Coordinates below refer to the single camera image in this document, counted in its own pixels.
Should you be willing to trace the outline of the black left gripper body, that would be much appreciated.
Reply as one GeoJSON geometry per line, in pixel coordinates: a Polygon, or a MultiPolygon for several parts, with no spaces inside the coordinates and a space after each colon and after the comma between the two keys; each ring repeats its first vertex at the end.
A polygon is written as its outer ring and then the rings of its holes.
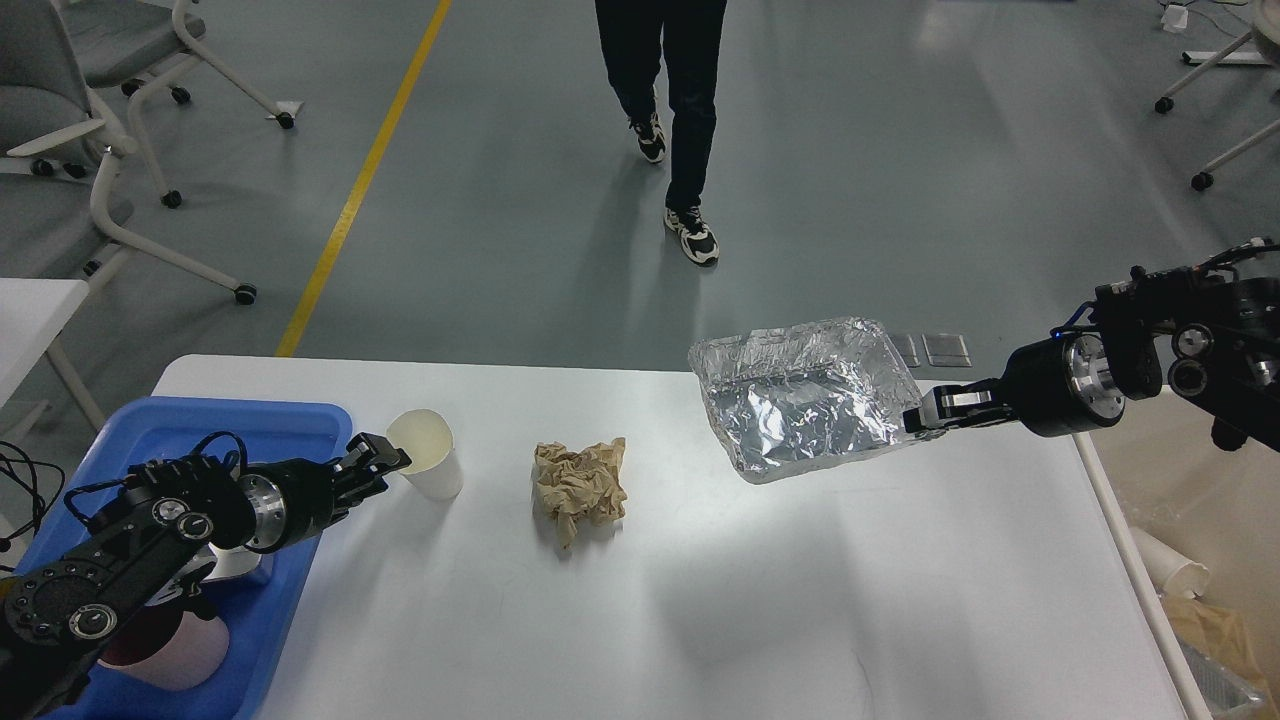
{"type": "Polygon", "coordinates": [[[253,512],[243,546],[255,553],[275,553],[346,519],[349,507],[339,501],[338,475],[334,462],[301,457],[248,465],[238,477],[253,512]]]}

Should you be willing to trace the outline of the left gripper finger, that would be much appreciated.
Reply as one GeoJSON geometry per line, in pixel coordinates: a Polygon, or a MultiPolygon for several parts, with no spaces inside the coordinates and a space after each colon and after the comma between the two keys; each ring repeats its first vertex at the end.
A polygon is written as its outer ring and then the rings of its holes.
{"type": "Polygon", "coordinates": [[[335,460],[335,486],[374,486],[411,462],[411,456],[387,437],[358,433],[346,445],[346,454],[335,460]]]}
{"type": "Polygon", "coordinates": [[[366,498],[388,491],[388,483],[378,473],[348,473],[335,478],[335,515],[347,516],[366,498]]]}

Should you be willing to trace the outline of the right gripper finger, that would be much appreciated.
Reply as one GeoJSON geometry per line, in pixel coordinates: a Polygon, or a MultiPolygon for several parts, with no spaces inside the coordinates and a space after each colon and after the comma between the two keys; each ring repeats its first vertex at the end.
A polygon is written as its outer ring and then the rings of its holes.
{"type": "Polygon", "coordinates": [[[996,411],[961,413],[956,416],[928,416],[923,407],[902,414],[902,429],[914,439],[934,439],[950,430],[986,427],[996,423],[996,411]]]}
{"type": "Polygon", "coordinates": [[[1010,419],[1011,407],[1001,395],[1001,379],[969,384],[941,384],[922,396],[919,419],[1010,419]]]}

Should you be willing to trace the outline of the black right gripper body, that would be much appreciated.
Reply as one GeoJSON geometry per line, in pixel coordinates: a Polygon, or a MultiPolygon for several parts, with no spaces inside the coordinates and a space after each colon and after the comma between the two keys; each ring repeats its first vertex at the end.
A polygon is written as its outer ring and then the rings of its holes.
{"type": "Polygon", "coordinates": [[[1016,350],[998,378],[998,400],[1046,438],[1115,427],[1126,406],[1101,340],[1083,333],[1016,350]]]}

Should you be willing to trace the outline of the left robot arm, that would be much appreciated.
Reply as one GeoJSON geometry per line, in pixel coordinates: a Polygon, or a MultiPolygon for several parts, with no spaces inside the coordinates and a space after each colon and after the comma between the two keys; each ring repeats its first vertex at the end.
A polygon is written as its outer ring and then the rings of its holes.
{"type": "Polygon", "coordinates": [[[74,703],[90,669],[145,606],[168,592],[195,597],[211,571],[202,552],[266,555],[320,536],[366,498],[410,455],[388,438],[356,434],[346,454],[251,462],[238,439],[223,456],[212,437],[189,454],[128,468],[109,480],[116,496],[87,516],[63,502],[88,538],[3,580],[3,716],[35,719],[74,703]]]}

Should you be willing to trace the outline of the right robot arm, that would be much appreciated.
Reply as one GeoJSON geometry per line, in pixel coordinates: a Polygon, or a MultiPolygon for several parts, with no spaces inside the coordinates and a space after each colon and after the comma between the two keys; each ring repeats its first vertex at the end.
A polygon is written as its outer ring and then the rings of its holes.
{"type": "Polygon", "coordinates": [[[1213,418],[1225,451],[1279,447],[1277,278],[1238,264],[1276,252],[1262,237],[1199,264],[1134,266],[1101,284],[1047,340],[1014,351],[998,378],[938,386],[902,415],[915,436],[1010,421],[1041,437],[1115,427],[1128,401],[1172,391],[1213,418]]]}

